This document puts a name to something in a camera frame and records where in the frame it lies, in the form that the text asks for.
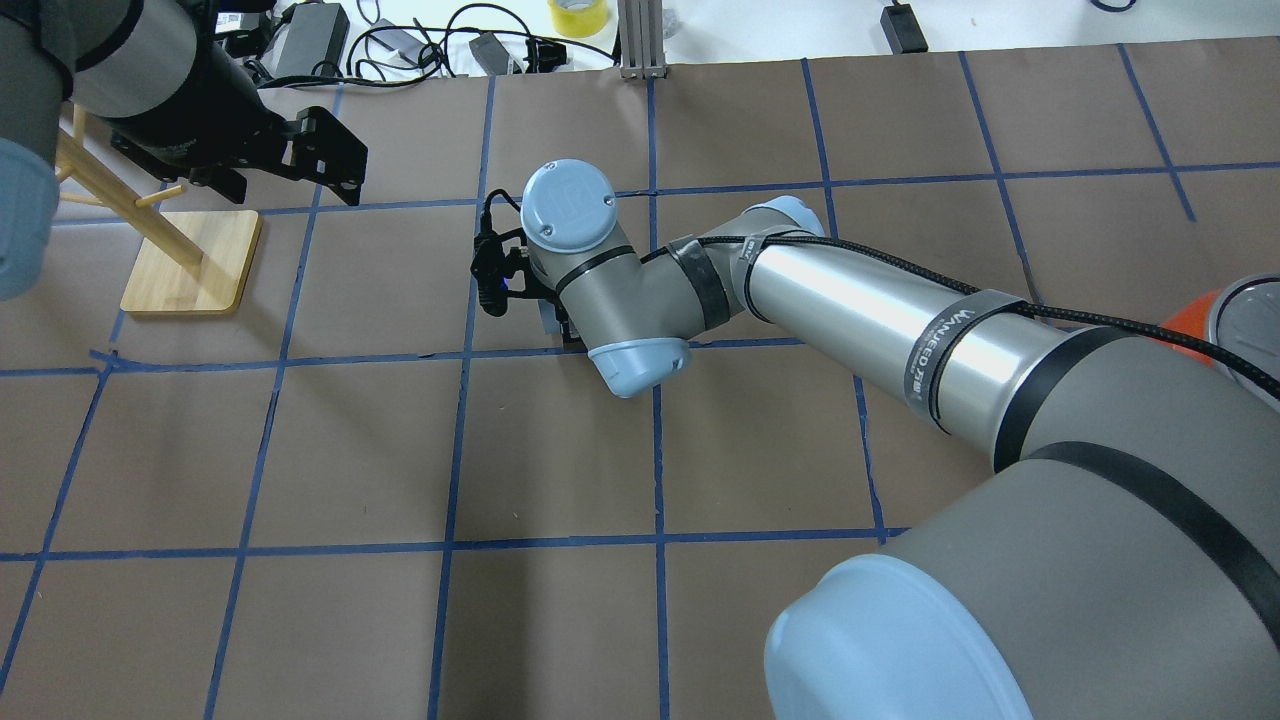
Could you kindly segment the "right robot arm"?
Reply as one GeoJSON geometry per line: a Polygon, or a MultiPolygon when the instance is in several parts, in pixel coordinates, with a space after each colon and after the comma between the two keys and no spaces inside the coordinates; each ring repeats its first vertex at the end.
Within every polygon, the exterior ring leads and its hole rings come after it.
{"type": "Polygon", "coordinates": [[[471,274],[548,301],[630,398],[739,314],[986,456],[991,477],[846,560],[765,638],[777,719],[1275,719],[1277,364],[982,290],[829,236],[792,196],[639,256],[594,165],[481,202],[471,274]]]}

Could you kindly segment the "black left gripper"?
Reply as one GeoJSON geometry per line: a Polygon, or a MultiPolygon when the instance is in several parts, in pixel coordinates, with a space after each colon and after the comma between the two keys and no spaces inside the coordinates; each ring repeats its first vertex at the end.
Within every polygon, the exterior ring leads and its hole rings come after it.
{"type": "Polygon", "coordinates": [[[161,182],[188,179],[239,204],[248,187],[241,172],[251,169],[361,202],[369,147],[325,108],[293,120],[270,110],[202,35],[102,37],[100,119],[111,147],[161,182]]]}

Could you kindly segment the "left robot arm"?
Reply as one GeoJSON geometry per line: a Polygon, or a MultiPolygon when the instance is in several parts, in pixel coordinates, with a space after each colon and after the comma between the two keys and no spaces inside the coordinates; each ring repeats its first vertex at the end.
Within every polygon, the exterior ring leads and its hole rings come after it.
{"type": "Polygon", "coordinates": [[[58,122],[74,102],[163,182],[243,202],[243,169],[360,201],[367,146],[323,108],[270,110],[215,38],[223,12],[268,1],[5,1],[1,40],[1,287],[15,299],[44,269],[58,205],[58,122]]]}

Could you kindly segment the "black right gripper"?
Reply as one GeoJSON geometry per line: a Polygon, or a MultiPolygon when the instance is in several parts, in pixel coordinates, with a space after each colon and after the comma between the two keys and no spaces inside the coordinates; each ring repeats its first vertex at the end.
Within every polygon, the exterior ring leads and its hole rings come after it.
{"type": "MultiPolygon", "coordinates": [[[[492,208],[497,199],[520,210],[520,204],[504,190],[493,190],[481,202],[470,264],[480,309],[490,316],[504,316],[512,299],[549,299],[564,307],[553,290],[535,275],[525,231],[520,227],[506,232],[494,229],[492,208]]],[[[580,345],[581,338],[577,332],[576,334],[576,342],[563,345],[580,345]]]]}

